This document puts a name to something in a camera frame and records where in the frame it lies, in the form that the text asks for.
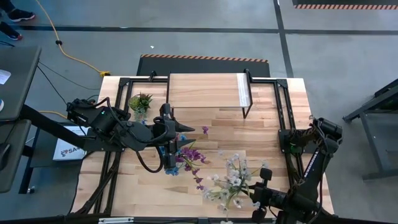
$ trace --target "gray floor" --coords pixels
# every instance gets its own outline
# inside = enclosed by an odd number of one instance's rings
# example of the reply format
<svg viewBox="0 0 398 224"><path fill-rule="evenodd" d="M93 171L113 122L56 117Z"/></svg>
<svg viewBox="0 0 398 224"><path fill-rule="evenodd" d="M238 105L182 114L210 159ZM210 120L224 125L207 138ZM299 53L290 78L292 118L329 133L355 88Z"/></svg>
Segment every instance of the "gray floor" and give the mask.
<svg viewBox="0 0 398 224"><path fill-rule="evenodd" d="M34 0L14 0L38 18L27 25L48 25ZM59 26L192 27L277 29L271 0L145 1L41 0ZM286 29L398 30L398 11L298 10L280 0ZM99 88L101 78L92 69L65 58L50 31L22 30L17 46L41 45L41 61L72 80ZM269 60L272 77L286 77L279 34L181 32L59 32L65 50L113 75L136 73L140 54L209 55ZM0 40L10 41L3 35ZM344 128L345 140L326 171L335 213L341 217L398 222L398 177L363 182L376 171L361 123L341 119L362 105L380 87L397 78L396 35L287 35L294 77L304 78L312 113ZM84 90L45 69L67 101L98 91ZM27 104L37 110L65 114L65 105L37 72ZM57 116L52 119L61 121ZM21 162L19 175L21 179ZM16 189L0 195L0 220L66 214L73 201L78 167L37 169L33 195Z"/></svg>

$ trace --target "yellow cable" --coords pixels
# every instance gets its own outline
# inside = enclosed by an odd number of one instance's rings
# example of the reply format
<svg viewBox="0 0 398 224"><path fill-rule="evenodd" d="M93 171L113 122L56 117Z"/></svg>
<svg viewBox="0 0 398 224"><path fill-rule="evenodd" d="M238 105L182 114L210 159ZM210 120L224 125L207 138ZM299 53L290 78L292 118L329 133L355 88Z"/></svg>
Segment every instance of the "yellow cable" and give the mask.
<svg viewBox="0 0 398 224"><path fill-rule="evenodd" d="M56 111L39 111L39 113L50 113L50 114L56 114L56 115L59 115L59 116L61 116L61 117L63 117L63 118L65 118L65 119L68 119L65 115L63 115L63 114L61 114L61 113L58 113L58 112L56 112Z"/></svg>
<svg viewBox="0 0 398 224"><path fill-rule="evenodd" d="M52 26L52 29L53 29L54 32L55 32L55 36L57 37L57 40L58 40L58 41L61 41L60 38L59 38L59 36L58 36L58 32L57 32L57 30L55 29L54 24L52 23L52 20L51 20L50 16L47 14L47 11L46 11L46 10L44 9L44 7L40 4L39 0L36 0L36 2L37 2L37 4L40 6L40 8L42 8L44 14L45 14L45 15L47 16L47 18L49 19L50 24L51 24L51 26ZM89 66L90 68L96 70L102 77L107 76L107 75L110 75L109 71L100 71L100 70L98 70L96 67L90 65L89 63L87 63L87 62L85 62L85 61L83 61L83 60L74 58L74 57L72 57L72 56L66 54L66 53L63 51L61 44L57 44L57 45L60 47L61 52L62 52L65 56L67 56L68 58L70 58L70 59L72 59L72 60L75 60L75 61L77 61L77 62L80 62L80 63L83 63L83 64Z"/></svg>

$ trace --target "orange striped tape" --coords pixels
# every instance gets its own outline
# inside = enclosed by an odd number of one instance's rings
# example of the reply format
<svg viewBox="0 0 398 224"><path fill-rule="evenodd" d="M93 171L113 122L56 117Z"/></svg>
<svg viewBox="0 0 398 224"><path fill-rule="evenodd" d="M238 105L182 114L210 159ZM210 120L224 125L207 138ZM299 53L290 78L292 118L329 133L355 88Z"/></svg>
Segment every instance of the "orange striped tape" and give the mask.
<svg viewBox="0 0 398 224"><path fill-rule="evenodd" d="M265 62L265 59L255 58L234 58L234 57L209 57L209 56L191 56L191 55L161 55L161 54L143 54L141 57L152 57L152 58L185 58L185 59L207 59L207 60L235 60L242 62Z"/></svg>
<svg viewBox="0 0 398 224"><path fill-rule="evenodd" d="M380 9L396 10L398 6L393 5L334 5L334 4L298 4L296 9Z"/></svg>

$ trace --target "wooden board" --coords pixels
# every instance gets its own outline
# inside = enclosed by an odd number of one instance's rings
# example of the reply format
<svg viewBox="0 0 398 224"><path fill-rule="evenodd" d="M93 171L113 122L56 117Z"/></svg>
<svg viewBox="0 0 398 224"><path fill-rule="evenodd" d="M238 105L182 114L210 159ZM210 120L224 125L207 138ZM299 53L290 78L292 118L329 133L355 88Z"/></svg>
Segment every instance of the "wooden board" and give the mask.
<svg viewBox="0 0 398 224"><path fill-rule="evenodd" d="M174 108L241 107L237 74L170 74L169 103Z"/></svg>
<svg viewBox="0 0 398 224"><path fill-rule="evenodd" d="M294 112L296 126L299 129L308 128L310 121L308 117L311 111L308 105L304 82L301 78L287 79L290 97ZM119 77L105 77L103 80L99 100L108 96L114 104ZM261 161L266 160L269 168L273 171L269 187L287 191L289 183L287 180L286 164L284 156L280 153L277 140L279 129L278 115L276 112L275 95L272 85L252 84L252 95L254 104L247 119L242 118L240 108L190 108L178 109L175 117L182 124L196 128L187 137L196 138L198 141L195 148L206 155L210 163L202 166L198 175L205 178L204 184L211 186L206 180L207 176L218 174L224 176L225 162L234 153L244 156L248 160L251 170L261 166ZM153 94L153 102L148 111L148 117L159 115L159 108L165 102L166 84L164 83L136 83L133 94ZM286 114L285 100L282 104ZM202 126L208 126L208 135L203 134ZM154 149L146 149L142 156L150 168L155 169L159 165L159 157ZM78 210L93 193L100 179L101 166L104 153L95 152L83 161L79 176L76 199L73 210ZM310 155L303 155L305 166L310 160ZM255 174L254 181L260 181ZM323 179L323 207L333 213L330 194L326 177ZM191 173L180 172L178 176L165 175L164 171L151 174L140 165L135 153L126 150L123 153L119 168L116 193L113 203L113 216L135 216L135 217L225 217L217 210L217 203L209 202L202 198L201 192L195 188L196 183ZM250 201L242 196L245 203ZM252 207L246 205L241 209L231 206L229 217L251 216Z"/></svg>

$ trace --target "person's shoe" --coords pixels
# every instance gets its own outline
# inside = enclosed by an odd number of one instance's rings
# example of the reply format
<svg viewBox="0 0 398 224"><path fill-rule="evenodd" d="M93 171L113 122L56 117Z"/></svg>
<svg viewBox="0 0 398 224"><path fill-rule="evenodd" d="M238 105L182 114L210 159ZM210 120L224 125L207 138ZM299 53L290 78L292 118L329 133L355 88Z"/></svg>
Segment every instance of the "person's shoe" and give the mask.
<svg viewBox="0 0 398 224"><path fill-rule="evenodd" d="M22 35L20 35L17 31L15 31L12 27L10 27L5 22L1 23L1 32L6 34L11 40L21 40Z"/></svg>
<svg viewBox="0 0 398 224"><path fill-rule="evenodd" d="M27 12L27 11L23 11L23 10L19 10L19 9L15 9L14 11L12 11L8 14L8 18L10 18L10 20L12 22L20 22L23 20L30 20L30 19L33 19L34 17L35 17L35 14L33 12Z"/></svg>

